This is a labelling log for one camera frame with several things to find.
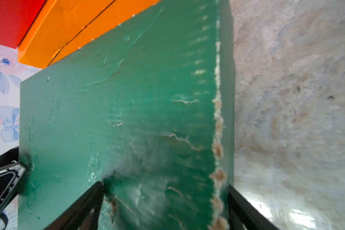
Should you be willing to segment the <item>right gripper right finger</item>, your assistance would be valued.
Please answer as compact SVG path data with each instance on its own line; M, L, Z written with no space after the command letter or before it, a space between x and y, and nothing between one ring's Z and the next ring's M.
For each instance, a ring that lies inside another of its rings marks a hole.
M232 185L228 186L228 212L230 230L279 230Z

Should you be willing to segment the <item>red shoebox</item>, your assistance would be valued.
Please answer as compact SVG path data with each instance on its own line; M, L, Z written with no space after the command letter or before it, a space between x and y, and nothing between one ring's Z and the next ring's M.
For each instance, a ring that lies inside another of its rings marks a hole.
M0 0L0 45L17 48L45 3L45 0Z

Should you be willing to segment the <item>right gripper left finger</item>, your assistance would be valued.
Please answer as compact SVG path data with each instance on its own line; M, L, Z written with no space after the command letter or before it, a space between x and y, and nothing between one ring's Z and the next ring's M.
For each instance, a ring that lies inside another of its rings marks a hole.
M104 199L102 182L96 182L64 213L46 227L47 230L96 230Z

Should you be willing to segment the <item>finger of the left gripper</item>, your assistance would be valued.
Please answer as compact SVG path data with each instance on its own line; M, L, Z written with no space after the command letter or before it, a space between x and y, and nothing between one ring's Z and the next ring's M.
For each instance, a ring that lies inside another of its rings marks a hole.
M19 147L10 149L0 156L0 168L19 161Z
M5 226L9 220L4 209L19 194L20 184L27 173L27 166L20 163L12 163L0 168L0 220Z

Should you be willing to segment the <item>green shoebox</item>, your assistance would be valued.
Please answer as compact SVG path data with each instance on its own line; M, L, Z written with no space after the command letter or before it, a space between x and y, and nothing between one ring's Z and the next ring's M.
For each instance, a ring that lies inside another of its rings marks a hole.
M227 230L234 84L228 1L161 1L26 79L18 228L100 181L101 230Z

